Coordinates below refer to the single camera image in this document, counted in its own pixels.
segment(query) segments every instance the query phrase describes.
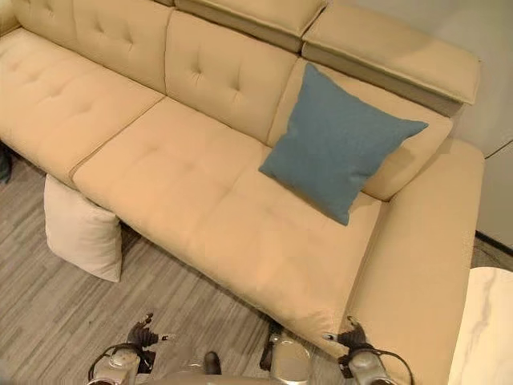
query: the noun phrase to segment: seat cushion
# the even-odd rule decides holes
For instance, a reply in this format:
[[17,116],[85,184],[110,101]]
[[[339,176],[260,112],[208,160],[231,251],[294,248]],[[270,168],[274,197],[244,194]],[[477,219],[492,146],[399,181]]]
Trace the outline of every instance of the seat cushion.
[[163,96],[22,28],[0,41],[0,139],[72,187],[74,167]]
[[258,171],[270,148],[172,99],[77,171],[86,196],[285,326],[340,326],[383,204],[338,224]]

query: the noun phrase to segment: beige sofa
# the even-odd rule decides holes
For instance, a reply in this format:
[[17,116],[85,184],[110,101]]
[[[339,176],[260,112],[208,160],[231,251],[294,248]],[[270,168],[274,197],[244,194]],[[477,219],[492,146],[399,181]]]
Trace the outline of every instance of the beige sofa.
[[[333,356],[321,335],[351,314],[418,383],[446,383],[483,172],[478,150],[446,138],[479,61],[321,0],[160,3],[2,0],[0,140]],[[307,60],[429,124],[369,179],[348,226],[258,172]]]

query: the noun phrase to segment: white table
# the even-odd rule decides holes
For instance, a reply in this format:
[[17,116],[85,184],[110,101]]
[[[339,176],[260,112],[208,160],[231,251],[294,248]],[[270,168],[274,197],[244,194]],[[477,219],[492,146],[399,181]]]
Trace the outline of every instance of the white table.
[[512,272],[471,270],[449,384],[513,384]]

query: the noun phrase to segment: black cable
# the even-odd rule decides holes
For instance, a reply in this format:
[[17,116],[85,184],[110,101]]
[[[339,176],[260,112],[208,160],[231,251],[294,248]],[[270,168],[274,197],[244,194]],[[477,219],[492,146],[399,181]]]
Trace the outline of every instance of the black cable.
[[403,357],[401,357],[400,355],[398,355],[397,353],[394,353],[393,351],[381,351],[379,349],[374,349],[374,348],[362,348],[362,349],[358,349],[354,353],[350,354],[349,355],[349,360],[351,360],[355,355],[357,355],[359,353],[362,353],[363,351],[368,351],[370,353],[374,353],[377,356],[380,356],[380,355],[391,355],[392,357],[395,357],[396,359],[401,361],[402,364],[408,370],[408,374],[410,375],[410,384],[411,385],[415,385],[414,374],[413,374],[413,372],[410,369],[410,365],[408,365],[408,363],[405,361],[405,359]]

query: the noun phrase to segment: white pillow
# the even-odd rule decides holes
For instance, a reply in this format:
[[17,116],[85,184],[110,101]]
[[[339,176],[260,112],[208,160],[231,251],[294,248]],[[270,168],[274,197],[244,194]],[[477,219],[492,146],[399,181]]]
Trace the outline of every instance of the white pillow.
[[119,282],[121,228],[110,211],[47,175],[44,205],[50,249],[80,269]]

